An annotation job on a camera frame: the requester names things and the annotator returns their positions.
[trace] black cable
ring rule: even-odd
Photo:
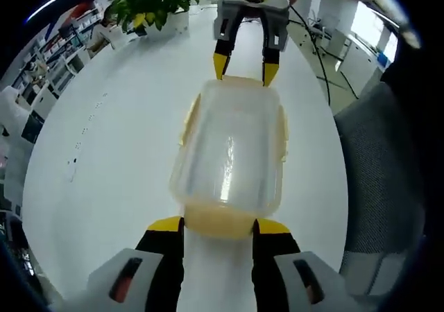
[[[307,25],[307,22],[302,18],[302,16],[300,16],[300,14],[296,11],[296,9],[294,9],[293,6],[290,6],[290,8],[296,13],[296,15],[300,18],[300,20],[304,24],[305,30],[307,30],[308,36],[310,36],[311,42],[313,43],[314,49],[316,50],[316,54],[318,55],[319,62],[321,63],[322,72],[324,73],[325,85],[327,86],[328,105],[330,106],[330,103],[331,103],[331,99],[330,99],[330,86],[328,85],[327,74],[325,73],[324,64],[322,62],[321,55],[319,54],[319,50],[318,50],[318,47],[316,45],[316,40],[311,35],[311,31],[310,31],[310,29],[309,29],[309,27]]]

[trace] white table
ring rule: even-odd
[[[106,47],[68,85],[46,120],[26,176],[24,230],[64,297],[84,288],[88,274],[122,248],[135,247],[149,224],[180,213],[169,176],[191,102],[215,77],[215,16],[213,8],[191,15],[189,34],[167,43],[135,40],[116,51]],[[261,74],[262,28],[242,24],[227,75],[261,79]],[[341,144],[321,87],[291,40],[272,86],[289,124],[282,202],[273,218],[290,228],[302,250],[338,270],[348,217]],[[75,172],[68,164],[74,158]],[[202,275],[191,281],[202,284],[210,269],[245,275],[250,283],[250,241],[214,242],[187,232],[185,245],[187,274]],[[196,255],[199,249],[204,252]],[[213,269],[224,251],[225,264]],[[209,258],[212,265],[200,262]],[[193,295],[188,279],[182,291]],[[231,295],[242,311],[254,309],[252,286],[242,294],[236,286],[223,287],[232,292],[220,293],[218,303]],[[242,297],[235,300],[236,294]]]

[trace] floor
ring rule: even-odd
[[[319,62],[318,56],[313,54],[313,46],[311,44],[310,38],[306,36],[307,31],[299,24],[290,24],[288,26],[288,32],[290,38],[299,46],[302,54],[305,56],[313,72],[318,78],[319,84],[321,85],[325,98],[327,98],[327,86],[324,81],[324,75],[322,72],[322,67]],[[327,79],[329,80],[330,86],[330,107],[332,108],[333,114],[340,112],[345,107],[349,106],[353,101],[356,100],[355,95],[345,78],[342,74],[336,71],[335,66],[338,62],[337,59],[325,55],[322,57],[325,73],[327,74]]]

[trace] translucent plastic container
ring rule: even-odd
[[[276,91],[247,78],[209,81],[187,118],[170,181],[187,227],[249,234],[279,206],[286,141]]]

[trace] potted plant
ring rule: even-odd
[[[148,34],[154,35],[150,28],[166,34],[188,27],[190,4],[191,0],[112,0],[111,11],[125,33],[132,22],[134,29],[144,27]]]

